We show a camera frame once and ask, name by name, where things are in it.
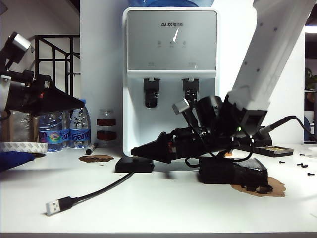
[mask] plastic bottle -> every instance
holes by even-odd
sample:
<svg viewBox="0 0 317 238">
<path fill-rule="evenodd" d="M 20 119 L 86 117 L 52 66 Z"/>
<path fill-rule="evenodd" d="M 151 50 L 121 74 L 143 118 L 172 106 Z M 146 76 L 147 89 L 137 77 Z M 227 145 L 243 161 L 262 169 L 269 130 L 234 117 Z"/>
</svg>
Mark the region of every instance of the plastic bottle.
<svg viewBox="0 0 317 238">
<path fill-rule="evenodd" d="M 85 148 L 90 145 L 90 118 L 86 107 L 75 109 L 70 122 L 70 147 Z"/>
<path fill-rule="evenodd" d="M 129 0 L 130 6 L 210 7 L 214 0 Z"/>
<path fill-rule="evenodd" d="M 70 115 L 69 111 L 61 112 L 62 118 L 62 139 L 63 147 L 69 147 L 70 144 Z"/>
<path fill-rule="evenodd" d="M 49 113 L 39 118 L 39 141 L 48 144 L 48 152 L 63 148 L 61 113 Z"/>
<path fill-rule="evenodd" d="M 98 147 L 111 147 L 116 144 L 116 120 L 112 109 L 100 109 L 97 118 Z"/>
</svg>

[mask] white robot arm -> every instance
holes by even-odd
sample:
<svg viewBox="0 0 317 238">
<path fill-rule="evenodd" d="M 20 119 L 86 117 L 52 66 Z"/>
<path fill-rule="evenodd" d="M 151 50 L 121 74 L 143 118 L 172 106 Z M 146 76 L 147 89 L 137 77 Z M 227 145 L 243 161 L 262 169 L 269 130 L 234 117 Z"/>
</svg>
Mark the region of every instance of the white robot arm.
<svg viewBox="0 0 317 238">
<path fill-rule="evenodd" d="M 195 118 L 186 100 L 173 105 L 188 128 L 162 132 L 158 139 L 131 150 L 131 154 L 170 163 L 239 146 L 235 137 L 259 131 L 269 107 L 269 98 L 315 0 L 255 0 L 257 26 L 239 74 L 224 102 L 209 96 L 198 101 Z"/>
</svg>

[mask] usb cable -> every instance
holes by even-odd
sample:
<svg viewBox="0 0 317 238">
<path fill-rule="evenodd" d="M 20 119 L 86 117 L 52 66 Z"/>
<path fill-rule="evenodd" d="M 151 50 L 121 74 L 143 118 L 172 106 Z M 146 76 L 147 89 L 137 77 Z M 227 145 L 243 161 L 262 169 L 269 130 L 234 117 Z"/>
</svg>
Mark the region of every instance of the usb cable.
<svg viewBox="0 0 317 238">
<path fill-rule="evenodd" d="M 132 175 L 134 174 L 134 172 L 131 172 L 131 173 L 128 173 L 127 175 L 125 175 L 124 177 L 122 177 L 121 179 L 119 179 L 118 181 L 110 184 L 109 186 L 107 187 L 104 187 L 96 192 L 92 192 L 90 194 L 87 194 L 85 196 L 82 196 L 82 197 L 64 197 L 64 198 L 60 198 L 56 201 L 53 201 L 53 202 L 48 202 L 46 204 L 46 214 L 48 216 L 50 215 L 53 215 L 55 213 L 58 213 L 58 212 L 62 212 L 62 211 L 65 211 L 67 209 L 70 209 L 72 208 L 72 206 L 80 203 L 80 202 L 83 202 L 83 201 L 86 201 L 90 198 L 93 198 L 95 196 L 98 196 L 99 194 L 103 193 L 103 192 L 106 192 L 114 187 L 116 187 L 117 185 L 121 184 L 122 182 L 126 181 L 128 178 L 130 178 Z"/>
</svg>

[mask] aux logo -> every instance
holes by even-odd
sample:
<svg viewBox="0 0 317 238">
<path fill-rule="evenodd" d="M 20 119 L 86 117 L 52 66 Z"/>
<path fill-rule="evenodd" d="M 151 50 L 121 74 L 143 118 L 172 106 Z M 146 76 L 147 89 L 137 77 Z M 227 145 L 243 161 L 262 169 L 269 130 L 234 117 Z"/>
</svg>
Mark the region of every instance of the aux logo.
<svg viewBox="0 0 317 238">
<path fill-rule="evenodd" d="M 163 22 L 160 26 L 183 26 L 183 23 Z"/>
</svg>

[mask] tape roll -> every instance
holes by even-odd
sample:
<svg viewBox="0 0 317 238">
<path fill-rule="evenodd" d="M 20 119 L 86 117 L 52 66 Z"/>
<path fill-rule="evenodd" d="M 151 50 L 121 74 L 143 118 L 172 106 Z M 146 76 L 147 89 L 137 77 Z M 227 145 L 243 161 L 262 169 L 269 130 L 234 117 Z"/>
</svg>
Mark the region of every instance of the tape roll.
<svg viewBox="0 0 317 238">
<path fill-rule="evenodd" d="M 0 143 L 0 152 L 18 151 L 27 153 L 46 153 L 48 145 L 36 142 L 5 142 Z"/>
</svg>

